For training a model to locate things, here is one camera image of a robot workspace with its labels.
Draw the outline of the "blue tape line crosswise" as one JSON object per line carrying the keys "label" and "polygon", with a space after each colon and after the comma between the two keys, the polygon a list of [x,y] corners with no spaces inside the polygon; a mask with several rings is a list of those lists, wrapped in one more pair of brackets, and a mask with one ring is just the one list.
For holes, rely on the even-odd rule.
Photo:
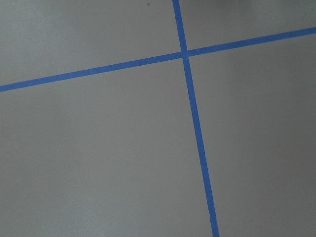
{"label": "blue tape line crosswise", "polygon": [[57,82],[57,81],[76,79],[76,78],[102,74],[102,73],[107,73],[107,72],[112,72],[112,71],[118,71],[118,70],[133,68],[133,67],[139,67],[139,66],[155,64],[155,63],[160,63],[160,62],[165,62],[165,61],[172,61],[172,60],[180,59],[183,56],[193,57],[193,56],[204,55],[204,54],[209,54],[209,53],[214,53],[214,52],[219,52],[219,51],[226,51],[230,49],[247,47],[251,45],[263,44],[263,43],[268,43],[268,42],[273,42],[273,41],[278,41],[278,40],[285,40],[285,39],[303,37],[303,36],[308,36],[308,35],[314,35],[315,33],[316,33],[315,27],[311,27],[311,28],[278,33],[278,34],[262,36],[262,37],[257,37],[257,38],[238,40],[238,41],[233,41],[233,42],[228,42],[228,43],[223,43],[223,44],[218,44],[218,45],[190,49],[188,50],[187,53],[175,52],[175,53],[170,53],[170,54],[165,54],[165,55],[160,55],[160,56],[155,56],[155,57],[149,57],[149,58],[132,60],[132,61],[112,64],[112,65],[106,65],[106,66],[97,67],[97,68],[91,68],[91,69],[69,72],[69,73],[64,73],[64,74],[59,74],[59,75],[54,75],[54,76],[48,76],[48,77],[43,77],[39,79],[31,79],[31,80],[26,80],[26,81],[21,81],[21,82],[5,84],[0,87],[0,91],[6,92],[6,91],[32,87],[32,86],[37,86],[37,85],[47,84],[47,83],[52,83],[52,82]]}

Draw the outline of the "blue tape line lengthwise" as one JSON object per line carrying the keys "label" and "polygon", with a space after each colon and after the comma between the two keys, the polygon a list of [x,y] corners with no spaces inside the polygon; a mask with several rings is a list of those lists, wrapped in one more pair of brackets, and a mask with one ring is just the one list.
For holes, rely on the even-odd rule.
{"label": "blue tape line lengthwise", "polygon": [[182,57],[182,62],[183,62],[183,68],[184,68],[184,73],[185,73],[188,97],[189,97],[189,102],[190,102],[193,126],[194,126],[194,131],[195,131],[203,185],[204,185],[204,190],[205,190],[205,195],[206,195],[210,226],[211,226],[212,235],[214,237],[218,237],[220,233],[219,233],[219,227],[218,227],[218,222],[217,222],[217,216],[216,216],[214,198],[213,198],[213,193],[212,193],[211,180],[209,176],[209,169],[208,169],[208,164],[207,164],[205,147],[204,147],[204,142],[203,142],[202,130],[200,126],[195,87],[194,87],[192,70],[191,70],[191,65],[190,65],[189,51],[187,48],[187,41],[186,41],[185,29],[184,29],[184,24],[183,24],[183,19],[182,19],[181,7],[180,7],[180,2],[178,0],[174,0],[172,4],[173,4],[174,15],[175,15],[177,34],[178,34],[178,39],[179,39],[179,44],[180,44],[180,52],[181,52],[181,57]]}

